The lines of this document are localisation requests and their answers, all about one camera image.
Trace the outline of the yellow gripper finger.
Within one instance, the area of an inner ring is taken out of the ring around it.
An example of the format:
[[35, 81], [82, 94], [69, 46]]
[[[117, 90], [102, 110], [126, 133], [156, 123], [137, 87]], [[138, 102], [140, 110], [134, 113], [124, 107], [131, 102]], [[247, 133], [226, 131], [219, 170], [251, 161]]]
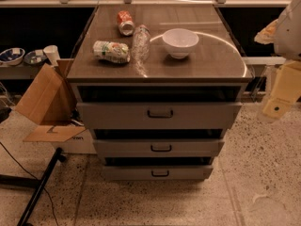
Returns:
[[264, 122], [279, 120], [301, 97], [301, 62], [286, 61], [266, 70], [265, 95], [258, 118]]

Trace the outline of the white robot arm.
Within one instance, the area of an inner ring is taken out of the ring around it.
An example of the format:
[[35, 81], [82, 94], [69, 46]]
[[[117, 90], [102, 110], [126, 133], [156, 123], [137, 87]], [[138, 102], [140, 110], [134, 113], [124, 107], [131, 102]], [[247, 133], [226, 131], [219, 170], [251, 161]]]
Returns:
[[254, 41], [273, 43], [275, 53], [286, 59], [276, 69], [272, 88], [261, 105], [260, 116], [274, 122], [301, 97], [301, 0], [292, 0], [276, 20], [257, 33]]

